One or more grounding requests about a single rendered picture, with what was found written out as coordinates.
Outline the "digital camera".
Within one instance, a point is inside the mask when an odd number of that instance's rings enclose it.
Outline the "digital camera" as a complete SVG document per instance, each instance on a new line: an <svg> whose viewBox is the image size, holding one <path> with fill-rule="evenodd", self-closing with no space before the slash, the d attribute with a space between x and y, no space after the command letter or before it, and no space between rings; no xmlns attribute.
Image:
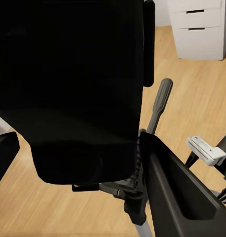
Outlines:
<svg viewBox="0 0 226 237"><path fill-rule="evenodd" d="M0 117L45 183L99 191L136 172L154 48L153 0L0 0Z"/></svg>

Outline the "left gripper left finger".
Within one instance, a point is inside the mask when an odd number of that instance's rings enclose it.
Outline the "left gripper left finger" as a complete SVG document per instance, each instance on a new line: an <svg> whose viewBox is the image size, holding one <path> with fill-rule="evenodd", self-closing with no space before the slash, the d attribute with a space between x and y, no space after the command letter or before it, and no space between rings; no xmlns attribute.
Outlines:
<svg viewBox="0 0 226 237"><path fill-rule="evenodd" d="M0 134L0 181L20 151L15 131Z"/></svg>

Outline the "camera tripod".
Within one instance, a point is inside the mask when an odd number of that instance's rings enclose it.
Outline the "camera tripod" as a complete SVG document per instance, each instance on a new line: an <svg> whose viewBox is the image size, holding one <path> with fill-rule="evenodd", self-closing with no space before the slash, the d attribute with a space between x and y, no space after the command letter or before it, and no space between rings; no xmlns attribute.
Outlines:
<svg viewBox="0 0 226 237"><path fill-rule="evenodd" d="M140 133L143 131L149 134L155 134L159 118L164 112L172 87L172 79L166 78L161 81L153 105L153 114L149 126L147 130L142 128L138 131L136 172L126 180L99 184L99 190L113 194L115 198L125 200L124 211L129 214L140 237L153 237L145 213L146 204L150 203L139 150ZM97 184L93 184L92 186L97 186ZM213 190L211 190L211 192L216 197L221 194L221 192ZM222 201L222 203L226 204L226 199Z"/></svg>

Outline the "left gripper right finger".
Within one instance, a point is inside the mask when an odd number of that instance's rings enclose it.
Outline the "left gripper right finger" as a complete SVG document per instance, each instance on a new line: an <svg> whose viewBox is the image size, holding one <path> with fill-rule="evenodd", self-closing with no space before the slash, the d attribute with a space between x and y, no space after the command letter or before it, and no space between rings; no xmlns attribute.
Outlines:
<svg viewBox="0 0 226 237"><path fill-rule="evenodd" d="M226 206L157 136L140 133L156 237L226 237Z"/></svg>

